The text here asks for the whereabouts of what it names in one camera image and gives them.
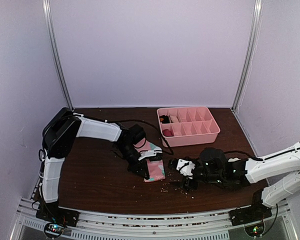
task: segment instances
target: storage box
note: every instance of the storage box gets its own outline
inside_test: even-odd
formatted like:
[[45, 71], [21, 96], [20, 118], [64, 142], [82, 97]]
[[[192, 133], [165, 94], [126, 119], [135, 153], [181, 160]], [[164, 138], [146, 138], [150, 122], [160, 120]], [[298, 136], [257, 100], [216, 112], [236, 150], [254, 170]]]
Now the storage box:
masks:
[[[171, 147], [213, 143], [220, 128], [209, 109], [201, 107], [159, 108], [157, 111], [160, 131], [168, 129], [173, 136], [164, 136]], [[161, 123], [160, 116], [169, 116], [170, 123]], [[177, 123], [171, 123], [171, 116], [176, 116]]]

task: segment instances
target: robotic arm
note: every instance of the robotic arm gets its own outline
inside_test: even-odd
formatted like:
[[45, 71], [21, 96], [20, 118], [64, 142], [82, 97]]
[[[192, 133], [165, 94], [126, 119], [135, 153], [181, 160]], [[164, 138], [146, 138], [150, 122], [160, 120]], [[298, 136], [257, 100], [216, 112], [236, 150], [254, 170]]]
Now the robotic arm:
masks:
[[226, 153], [206, 148], [199, 159], [172, 159], [168, 166], [183, 175], [180, 186], [188, 191], [197, 189], [198, 182], [236, 190], [290, 172], [276, 184], [255, 192], [251, 206], [230, 211], [233, 226], [271, 217], [272, 207], [300, 190], [300, 142], [263, 157], [227, 159]]
[[58, 187], [62, 165], [76, 138], [86, 137], [114, 142], [122, 158], [128, 162], [128, 171], [150, 178], [148, 161], [162, 161], [162, 149], [151, 144], [151, 149], [138, 152], [135, 145], [146, 143], [146, 133], [139, 125], [126, 128], [119, 123], [109, 123], [87, 118], [83, 114], [62, 108], [42, 132], [40, 176], [40, 207], [36, 217], [51, 222], [67, 222], [75, 226], [79, 213], [59, 208]]

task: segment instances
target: white wall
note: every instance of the white wall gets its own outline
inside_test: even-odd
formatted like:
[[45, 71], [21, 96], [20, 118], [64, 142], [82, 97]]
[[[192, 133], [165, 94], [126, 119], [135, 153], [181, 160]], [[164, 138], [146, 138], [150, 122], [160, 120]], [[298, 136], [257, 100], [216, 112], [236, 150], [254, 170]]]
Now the white wall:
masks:
[[[300, 0], [264, 1], [252, 71], [238, 115], [259, 156], [300, 140]], [[288, 202], [300, 229], [300, 192]]]
[[40, 0], [0, 0], [0, 240], [38, 179], [42, 129], [65, 106]]
[[253, 0], [54, 0], [75, 107], [230, 107]]

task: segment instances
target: pink storage box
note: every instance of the pink storage box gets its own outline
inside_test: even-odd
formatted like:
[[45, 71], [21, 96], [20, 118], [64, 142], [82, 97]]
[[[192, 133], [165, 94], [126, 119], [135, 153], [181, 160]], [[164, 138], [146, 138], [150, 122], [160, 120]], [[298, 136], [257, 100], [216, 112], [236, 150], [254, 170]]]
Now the pink storage box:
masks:
[[[164, 136], [171, 147], [213, 143], [220, 128], [209, 109], [201, 107], [159, 108], [157, 111], [160, 131], [168, 129], [173, 136]], [[176, 116], [177, 123], [161, 123], [160, 116]]]

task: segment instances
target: wooden table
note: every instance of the wooden table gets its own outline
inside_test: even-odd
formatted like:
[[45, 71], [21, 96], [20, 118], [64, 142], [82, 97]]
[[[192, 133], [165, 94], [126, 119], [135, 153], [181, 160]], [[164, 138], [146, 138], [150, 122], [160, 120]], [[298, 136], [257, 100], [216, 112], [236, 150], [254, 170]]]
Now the wooden table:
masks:
[[[156, 108], [92, 108], [75, 111], [101, 119], [141, 119], [159, 125]], [[111, 142], [77, 138], [62, 167], [59, 184], [60, 206], [115, 214], [176, 214], [251, 204], [253, 193], [266, 187], [266, 181], [237, 191], [200, 183], [196, 191], [189, 193], [169, 184], [182, 179], [180, 174], [168, 169], [167, 164], [171, 158], [197, 158], [206, 147], [253, 154], [231, 110], [211, 108], [210, 111], [221, 129], [216, 141], [211, 144], [174, 147], [174, 156], [164, 154], [166, 179], [163, 181], [143, 182], [141, 177], [128, 172], [128, 163], [111, 152], [115, 150]], [[162, 147], [159, 133], [150, 126], [143, 127], [147, 139]]]

